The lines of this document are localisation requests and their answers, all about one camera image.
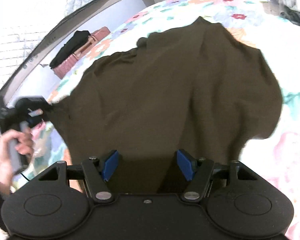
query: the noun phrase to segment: person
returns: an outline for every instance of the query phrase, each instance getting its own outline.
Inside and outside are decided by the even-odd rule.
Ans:
[[[8,144],[11,140],[17,139],[19,143],[16,145],[16,150],[23,155],[27,155],[31,160],[34,149],[31,129],[27,128],[24,132],[9,130],[0,137],[0,228],[7,232],[2,218],[1,206],[4,199],[10,194],[10,187],[12,185],[13,171],[11,161],[9,158]]]

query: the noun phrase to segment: pink bag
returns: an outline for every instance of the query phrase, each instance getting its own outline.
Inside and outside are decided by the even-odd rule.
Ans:
[[[84,44],[81,48],[77,49],[73,54],[71,54],[66,60],[64,60],[59,66],[53,69],[54,73],[58,78],[63,79],[63,77],[72,69],[74,64],[86,55],[99,41],[110,34],[107,27],[102,27],[101,29],[93,32],[89,38],[88,42]]]

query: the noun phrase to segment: hanging clothes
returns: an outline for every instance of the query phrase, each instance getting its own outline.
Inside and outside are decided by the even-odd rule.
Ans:
[[[177,192],[177,149],[220,163],[236,160],[248,139],[271,135],[281,106],[260,50],[199,17],[98,59],[48,117],[73,164],[120,152],[108,183],[114,192]]]

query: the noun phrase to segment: human hand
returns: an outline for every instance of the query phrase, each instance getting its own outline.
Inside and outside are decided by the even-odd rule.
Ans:
[[[16,150],[22,154],[27,155],[29,161],[33,155],[33,141],[31,129],[27,128],[24,132],[9,130],[0,137],[0,192],[8,195],[12,184],[13,171],[9,156],[9,142],[17,139],[19,143],[16,145]]]

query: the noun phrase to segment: red flower center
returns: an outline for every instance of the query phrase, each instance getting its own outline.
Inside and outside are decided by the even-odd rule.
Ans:
[[[241,20],[244,20],[246,18],[244,14],[233,14],[231,15],[231,17],[233,17],[234,19],[241,19]]]

